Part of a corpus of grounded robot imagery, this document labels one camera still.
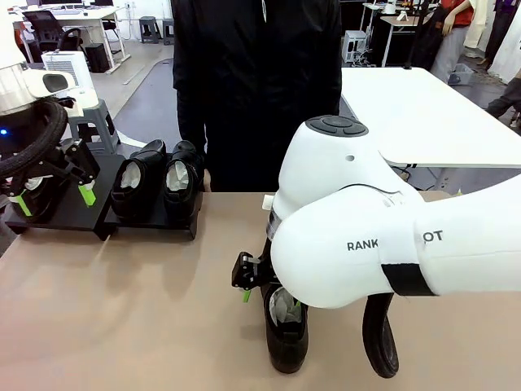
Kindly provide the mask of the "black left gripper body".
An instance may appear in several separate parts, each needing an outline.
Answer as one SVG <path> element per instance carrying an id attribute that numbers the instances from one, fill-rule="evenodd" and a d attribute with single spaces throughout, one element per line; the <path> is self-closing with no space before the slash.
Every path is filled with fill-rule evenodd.
<path id="1" fill-rule="evenodd" d="M 62 140 L 57 147 L 52 148 L 38 162 L 38 173 L 40 175 L 67 176 L 75 167 L 70 152 L 74 153 L 75 140 Z"/>

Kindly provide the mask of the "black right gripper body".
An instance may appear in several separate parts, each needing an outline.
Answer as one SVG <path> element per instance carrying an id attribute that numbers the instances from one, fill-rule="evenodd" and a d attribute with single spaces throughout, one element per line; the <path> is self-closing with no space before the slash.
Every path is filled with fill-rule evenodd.
<path id="1" fill-rule="evenodd" d="M 270 258 L 241 252 L 231 271 L 231 286 L 251 291 L 269 283 L 278 283 Z"/>

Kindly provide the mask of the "black leather buckle shoe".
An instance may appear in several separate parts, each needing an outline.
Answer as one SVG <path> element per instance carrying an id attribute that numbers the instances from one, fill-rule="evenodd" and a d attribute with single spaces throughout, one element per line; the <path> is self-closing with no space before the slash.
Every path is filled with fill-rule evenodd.
<path id="1" fill-rule="evenodd" d="M 160 189 L 166 157 L 164 141 L 155 139 L 121 163 L 110 193 L 112 209 L 119 218 L 129 220 L 142 216 L 153 204 Z M 132 160 L 141 169 L 141 182 L 136 189 L 122 189 L 121 175 Z"/>
<path id="2" fill-rule="evenodd" d="M 283 323 L 275 326 L 272 321 L 268 301 L 280 284 L 267 284 L 261 288 L 265 315 L 265 336 L 269 357 L 273 367 L 284 374 L 297 372 L 304 363 L 309 347 L 308 306 L 303 304 L 303 320 L 300 323 Z"/>
<path id="3" fill-rule="evenodd" d="M 20 195 L 8 197 L 16 215 L 26 222 L 36 222 L 48 219 L 55 209 L 60 198 L 68 188 L 66 178 L 52 176 L 35 191 L 28 191 L 25 187 Z"/>
<path id="4" fill-rule="evenodd" d="M 171 192 L 165 184 L 167 168 L 175 161 L 182 160 L 189 170 L 190 185 L 184 191 Z M 204 160 L 194 145 L 182 140 L 174 146 L 170 161 L 166 165 L 164 175 L 164 206 L 172 220 L 184 220 L 194 211 L 195 198 L 204 189 Z"/>

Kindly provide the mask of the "person's right forearm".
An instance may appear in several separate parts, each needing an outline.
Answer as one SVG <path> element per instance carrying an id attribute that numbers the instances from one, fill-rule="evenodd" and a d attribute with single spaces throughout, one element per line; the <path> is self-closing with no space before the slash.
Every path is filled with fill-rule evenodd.
<path id="1" fill-rule="evenodd" d="M 210 174 L 207 146 L 207 107 L 201 102 L 179 95 L 177 98 L 177 120 L 181 138 L 192 143 L 197 153 L 203 157 L 204 169 Z"/>

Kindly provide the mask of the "black shoe stand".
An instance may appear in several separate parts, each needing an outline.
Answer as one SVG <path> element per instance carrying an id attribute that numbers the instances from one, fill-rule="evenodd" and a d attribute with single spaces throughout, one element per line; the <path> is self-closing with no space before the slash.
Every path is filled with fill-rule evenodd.
<path id="1" fill-rule="evenodd" d="M 109 208 L 104 219 L 106 226 L 111 228 L 156 229 L 185 233 L 190 240 L 194 240 L 198 229 L 198 216 L 203 203 L 203 194 L 200 192 L 195 198 L 193 213 L 184 220 L 172 220 L 168 217 L 164 206 L 164 192 L 160 191 L 155 198 L 155 203 L 148 209 L 143 217 L 121 220 Z"/>
<path id="2" fill-rule="evenodd" d="M 58 197 L 55 207 L 43 220 L 25 221 L 16 215 L 11 204 L 6 208 L 5 223 L 20 235 L 28 228 L 67 231 L 92 231 L 101 240 L 111 233 L 104 219 L 111 205 L 111 189 L 116 173 L 125 158 L 121 155 L 95 155 L 100 173 L 95 179 L 93 193 L 96 198 L 92 206 L 87 206 L 75 183 L 68 184 Z"/>

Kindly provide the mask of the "white crumpled paper stuffing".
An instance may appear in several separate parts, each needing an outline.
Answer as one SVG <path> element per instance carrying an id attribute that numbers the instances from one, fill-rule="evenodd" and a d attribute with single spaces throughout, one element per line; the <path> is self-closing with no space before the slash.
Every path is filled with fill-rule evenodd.
<path id="1" fill-rule="evenodd" d="M 184 191 L 190 185 L 190 174 L 182 160 L 175 160 L 168 168 L 165 184 L 169 191 Z"/>
<path id="2" fill-rule="evenodd" d="M 50 179 L 50 178 L 52 178 L 52 175 L 46 175 L 46 176 L 35 177 L 35 178 L 28 178 L 26 183 L 24 184 L 24 187 L 28 191 L 35 191 L 42 184 L 44 184 L 47 179 Z"/>
<path id="3" fill-rule="evenodd" d="M 294 297 L 283 287 L 269 294 L 268 310 L 275 326 L 283 323 L 300 323 L 303 320 L 303 307 L 295 306 Z"/>
<path id="4" fill-rule="evenodd" d="M 122 189 L 136 189 L 141 182 L 141 169 L 136 161 L 130 161 L 121 175 L 120 187 Z"/>

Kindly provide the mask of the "white air purifier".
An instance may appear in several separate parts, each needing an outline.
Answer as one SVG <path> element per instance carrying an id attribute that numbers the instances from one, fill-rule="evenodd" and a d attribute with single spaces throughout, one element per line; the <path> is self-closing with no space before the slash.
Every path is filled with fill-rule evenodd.
<path id="1" fill-rule="evenodd" d="M 99 104 L 87 61 L 81 51 L 49 51 L 42 54 L 42 61 L 45 70 L 69 73 L 74 80 L 71 88 L 55 94 L 57 98 L 74 98 L 82 110 Z"/>

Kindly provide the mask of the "black computer tower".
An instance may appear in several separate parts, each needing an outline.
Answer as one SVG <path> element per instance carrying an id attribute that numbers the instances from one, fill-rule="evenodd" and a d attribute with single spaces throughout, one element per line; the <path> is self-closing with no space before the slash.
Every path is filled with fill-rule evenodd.
<path id="1" fill-rule="evenodd" d="M 90 43 L 84 46 L 84 50 L 91 72 L 105 73 L 110 68 L 102 43 Z"/>

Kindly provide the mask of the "black office chair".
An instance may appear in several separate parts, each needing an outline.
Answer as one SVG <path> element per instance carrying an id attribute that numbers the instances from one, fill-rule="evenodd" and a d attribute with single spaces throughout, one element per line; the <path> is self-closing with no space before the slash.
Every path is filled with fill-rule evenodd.
<path id="1" fill-rule="evenodd" d="M 42 53 L 48 51 L 83 52 L 81 30 L 64 29 L 50 11 L 26 11 L 24 18 L 33 27 L 36 62 L 42 62 Z"/>

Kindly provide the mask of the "white office desk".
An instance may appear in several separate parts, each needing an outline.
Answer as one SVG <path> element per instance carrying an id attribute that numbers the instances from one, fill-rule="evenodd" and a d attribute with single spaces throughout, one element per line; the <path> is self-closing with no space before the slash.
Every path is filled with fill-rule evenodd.
<path id="1" fill-rule="evenodd" d="M 85 55 L 84 46 L 90 43 L 102 43 L 107 55 L 110 68 L 105 72 L 110 74 L 115 72 L 127 59 L 130 54 L 126 51 L 122 42 L 119 30 L 119 20 L 117 12 L 118 7 L 76 7 L 72 4 L 63 5 L 61 7 L 37 7 L 30 6 L 24 9 L 8 11 L 9 18 L 16 31 L 20 33 L 20 39 L 25 47 L 25 53 L 31 62 L 35 59 L 32 57 L 31 50 L 28 46 L 28 41 L 24 37 L 25 32 L 33 34 L 32 25 L 24 18 L 23 13 L 26 11 L 50 11 L 54 17 L 59 21 L 59 24 L 64 29 L 79 28 L 81 30 L 81 37 L 83 40 L 82 48 Z M 109 25 L 118 37 L 117 42 L 119 48 L 113 50 L 107 38 L 105 26 Z"/>

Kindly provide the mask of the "large white table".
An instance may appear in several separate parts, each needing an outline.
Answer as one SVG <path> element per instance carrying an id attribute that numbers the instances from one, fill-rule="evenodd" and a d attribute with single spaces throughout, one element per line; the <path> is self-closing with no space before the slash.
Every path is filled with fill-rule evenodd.
<path id="1" fill-rule="evenodd" d="M 422 68 L 343 68 L 341 94 L 393 165 L 521 169 L 521 137 Z"/>

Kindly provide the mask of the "white computer case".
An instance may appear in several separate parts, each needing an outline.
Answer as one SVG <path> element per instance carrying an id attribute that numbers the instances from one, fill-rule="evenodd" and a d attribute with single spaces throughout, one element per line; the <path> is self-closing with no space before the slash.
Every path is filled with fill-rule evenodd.
<path id="1" fill-rule="evenodd" d="M 361 30 L 346 30 L 342 58 L 346 64 L 354 64 L 366 52 L 367 34 Z"/>

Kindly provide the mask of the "white desk with black panel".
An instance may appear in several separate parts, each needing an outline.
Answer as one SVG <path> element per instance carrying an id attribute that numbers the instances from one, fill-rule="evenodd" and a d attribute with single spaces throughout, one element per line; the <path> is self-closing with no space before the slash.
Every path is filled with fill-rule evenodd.
<path id="1" fill-rule="evenodd" d="M 365 0 L 362 3 L 360 30 L 367 34 L 368 64 L 374 67 L 401 66 L 414 43 L 423 3 L 433 11 L 437 1 Z"/>

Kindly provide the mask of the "grey plastic basket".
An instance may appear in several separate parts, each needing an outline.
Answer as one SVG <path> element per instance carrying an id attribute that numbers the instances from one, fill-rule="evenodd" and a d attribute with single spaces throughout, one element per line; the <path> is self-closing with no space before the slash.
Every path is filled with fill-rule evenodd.
<path id="1" fill-rule="evenodd" d="M 475 71 L 466 64 L 457 64 L 448 80 L 449 86 L 468 86 Z"/>

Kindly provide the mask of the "background person's legs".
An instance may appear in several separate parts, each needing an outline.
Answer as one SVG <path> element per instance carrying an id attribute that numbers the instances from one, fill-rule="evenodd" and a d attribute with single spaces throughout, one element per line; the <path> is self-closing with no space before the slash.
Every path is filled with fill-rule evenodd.
<path id="1" fill-rule="evenodd" d="M 490 102 L 485 111 L 499 118 L 510 108 L 521 114 L 521 77 L 514 77 L 506 86 L 503 94 Z"/>

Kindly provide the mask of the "mannequin with orange top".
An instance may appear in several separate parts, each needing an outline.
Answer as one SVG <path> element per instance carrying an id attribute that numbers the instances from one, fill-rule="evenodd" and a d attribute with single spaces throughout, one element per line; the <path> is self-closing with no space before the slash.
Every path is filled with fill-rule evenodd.
<path id="1" fill-rule="evenodd" d="M 475 0 L 440 0 L 446 16 L 442 22 L 442 42 L 430 73 L 447 84 L 462 54 L 466 34 L 475 13 Z"/>

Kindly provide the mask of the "white hanging garment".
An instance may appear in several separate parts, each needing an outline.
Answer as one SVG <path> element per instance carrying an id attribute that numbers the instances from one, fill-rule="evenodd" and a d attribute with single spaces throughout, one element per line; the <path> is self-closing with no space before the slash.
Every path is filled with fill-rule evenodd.
<path id="1" fill-rule="evenodd" d="M 521 69 L 521 14 L 516 15 L 488 73 L 508 83 Z"/>

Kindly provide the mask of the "beige hanging garment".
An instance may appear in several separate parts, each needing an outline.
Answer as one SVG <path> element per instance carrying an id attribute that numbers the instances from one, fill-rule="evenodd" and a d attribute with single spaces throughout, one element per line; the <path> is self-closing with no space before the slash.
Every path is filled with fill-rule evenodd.
<path id="1" fill-rule="evenodd" d="M 469 0 L 474 14 L 470 27 L 466 33 L 464 47 L 476 49 L 485 29 L 491 24 L 496 0 Z"/>

